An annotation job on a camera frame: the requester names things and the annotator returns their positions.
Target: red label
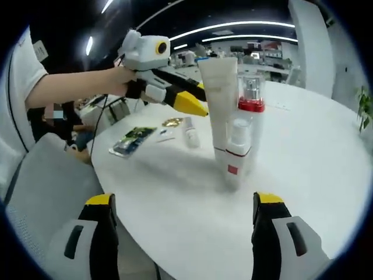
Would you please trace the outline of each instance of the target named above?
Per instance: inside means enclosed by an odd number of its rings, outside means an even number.
[[[237,175],[238,168],[228,164],[228,172]]]

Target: person's arm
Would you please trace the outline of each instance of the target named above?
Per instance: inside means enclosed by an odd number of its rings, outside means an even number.
[[[134,77],[134,73],[124,67],[46,75],[28,95],[26,107],[44,107],[52,103],[64,103],[103,93],[124,96],[127,91],[126,83]]]

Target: white bottle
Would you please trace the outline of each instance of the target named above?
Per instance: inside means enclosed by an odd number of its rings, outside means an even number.
[[[185,135],[185,141],[187,142],[186,145],[189,148],[200,147],[197,130],[193,125],[191,117],[184,118],[184,135]]]
[[[231,135],[226,146],[226,181],[229,187],[237,189],[246,176],[246,164],[251,149],[250,126],[242,118],[231,123]]]
[[[256,163],[262,130],[263,130],[263,113],[265,102],[263,99],[264,80],[260,75],[250,75],[241,78],[243,83],[243,96],[238,101],[238,108],[232,113],[231,119],[243,118],[249,122],[251,139],[250,157],[246,164],[247,172],[250,172]]]

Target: small white bottle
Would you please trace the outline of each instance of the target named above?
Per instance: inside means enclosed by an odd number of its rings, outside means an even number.
[[[250,123],[236,118],[231,123],[231,135],[226,146],[226,180],[229,187],[238,189],[246,176],[246,164],[251,149]]]
[[[189,148],[199,148],[200,142],[197,134],[197,130],[193,125],[191,117],[184,118],[184,135],[186,145]]]

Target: table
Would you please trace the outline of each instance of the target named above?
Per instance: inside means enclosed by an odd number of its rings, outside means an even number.
[[[142,249],[177,280],[251,279],[252,197],[282,197],[321,237],[335,258],[351,239],[371,196],[371,157],[356,114],[322,95],[275,82],[265,85],[266,111],[256,168],[231,192],[216,168],[208,117],[192,117],[202,147],[153,135],[123,159],[108,149],[134,126],[182,117],[151,104],[103,133],[92,155],[117,215]]]

